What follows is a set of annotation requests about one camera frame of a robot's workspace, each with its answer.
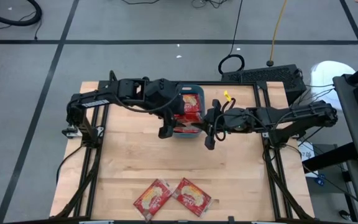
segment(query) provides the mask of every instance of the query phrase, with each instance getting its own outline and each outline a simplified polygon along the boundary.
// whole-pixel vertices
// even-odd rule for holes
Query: wooden board
[[[97,86],[97,82],[84,82],[81,92],[92,91]],[[212,99],[225,102],[224,90],[237,99],[236,106],[255,106],[252,87],[202,87],[207,108],[211,107]],[[272,106],[288,106],[282,83],[268,83],[268,92]],[[227,220],[228,216],[239,221],[274,220],[259,134],[230,134],[224,142],[217,141],[215,150],[209,151],[204,146],[204,133],[196,139],[159,139],[157,133],[162,121],[157,117],[116,105],[109,107],[93,219],[140,220],[132,204],[156,178],[165,179],[175,188],[186,177],[214,198],[205,216],[198,218],[170,198],[153,220]],[[79,144],[79,139],[69,140],[65,156]],[[289,144],[296,147],[295,140]],[[58,213],[77,189],[84,154],[85,150],[79,152],[62,167],[51,215]],[[289,191],[313,216],[299,154],[293,149],[282,149],[282,161]],[[282,204],[281,194],[278,197]]]

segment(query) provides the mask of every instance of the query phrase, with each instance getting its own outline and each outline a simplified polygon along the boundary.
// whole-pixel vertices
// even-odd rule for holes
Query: red snack package
[[[172,191],[169,185],[164,180],[156,179],[134,202],[134,205],[148,222],[167,202],[171,194]]]
[[[198,217],[204,215],[212,204],[212,198],[186,178],[181,180],[172,197]]]
[[[202,121],[200,96],[199,94],[184,94],[183,101],[185,102],[185,114],[176,114],[175,118],[186,127],[177,127],[173,130],[176,133],[199,133],[200,130],[191,126],[191,123]]]

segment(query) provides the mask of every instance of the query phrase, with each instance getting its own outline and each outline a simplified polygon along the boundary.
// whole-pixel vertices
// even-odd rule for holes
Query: keyboard
[[[222,82],[254,83],[257,81],[283,82],[288,104],[291,105],[305,90],[303,77],[299,76],[296,65],[258,68],[223,73]]]

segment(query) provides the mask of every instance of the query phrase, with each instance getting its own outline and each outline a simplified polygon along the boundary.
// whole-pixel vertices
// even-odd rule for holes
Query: snack bag
[[[202,217],[212,204],[212,198],[186,178],[181,180],[172,197],[198,217]]]
[[[171,197],[169,185],[161,179],[156,179],[150,187],[134,202],[136,209],[148,222],[160,210],[162,205]]]
[[[202,121],[201,117],[201,101],[199,94],[184,94],[183,101],[185,102],[185,114],[175,115],[175,118],[186,125],[186,127],[176,127],[173,129],[176,133],[199,133],[200,130],[191,126],[191,123]]]

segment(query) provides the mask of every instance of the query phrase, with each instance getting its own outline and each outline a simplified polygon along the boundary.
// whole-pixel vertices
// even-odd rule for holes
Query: black floor stripe
[[[231,44],[232,40],[65,40],[78,45],[148,45],[148,44]],[[59,44],[60,40],[0,40],[0,44]],[[270,45],[271,40],[236,40],[235,44]],[[276,40],[276,45],[357,45],[358,40]]]
[[[354,20],[354,18],[352,16],[352,13],[351,13],[351,11],[349,9],[349,6],[347,6],[345,0],[339,0],[339,1],[341,2],[341,5],[342,5],[343,10],[345,11],[346,17],[349,20],[349,23],[351,24],[353,32],[356,35],[357,40],[358,40],[358,26],[357,26],[357,24],[356,24],[356,22],[355,22],[355,20]]]
[[[59,44],[60,40],[0,40],[0,44]]]
[[[63,46],[64,46],[64,40],[67,37],[68,30],[71,26],[71,22],[73,21],[74,14],[78,5],[79,0],[74,0],[73,5],[71,6],[70,14],[68,16],[68,19],[65,24],[65,28],[63,30],[62,36],[60,37],[60,43],[56,49],[55,55],[52,60],[52,64],[49,68],[48,75],[45,79],[44,87],[42,88],[40,98],[38,100],[37,106],[35,107],[34,115],[31,119],[31,123],[29,126],[29,129],[27,131],[27,134],[25,135],[25,139],[22,145],[22,149],[20,151],[19,157],[16,161],[15,168],[13,170],[13,174],[11,176],[11,179],[9,181],[9,184],[7,186],[7,189],[5,191],[4,198],[2,199],[1,206],[0,206],[0,223],[4,222],[7,209],[9,208],[9,204],[11,203],[13,193],[15,191],[17,181],[19,180],[20,174],[22,172],[22,168],[24,165],[25,158],[27,157],[27,153],[30,148],[31,140],[34,136],[35,129],[37,127],[38,120],[41,115],[42,108],[44,107],[45,99],[47,97],[50,84],[52,82],[53,75],[55,74],[55,70],[60,58],[60,55],[62,54]]]

